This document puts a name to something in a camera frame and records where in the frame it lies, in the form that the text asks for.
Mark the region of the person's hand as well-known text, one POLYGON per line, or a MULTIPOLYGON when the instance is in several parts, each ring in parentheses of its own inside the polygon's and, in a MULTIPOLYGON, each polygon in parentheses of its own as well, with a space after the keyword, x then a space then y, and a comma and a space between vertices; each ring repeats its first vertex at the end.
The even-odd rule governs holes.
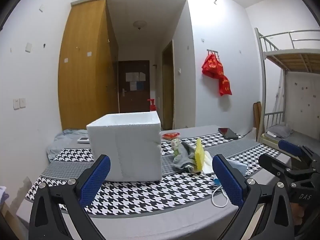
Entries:
POLYGON ((298 203, 291 203, 292 217, 294 225, 301 225, 304 217, 304 207, 298 203))

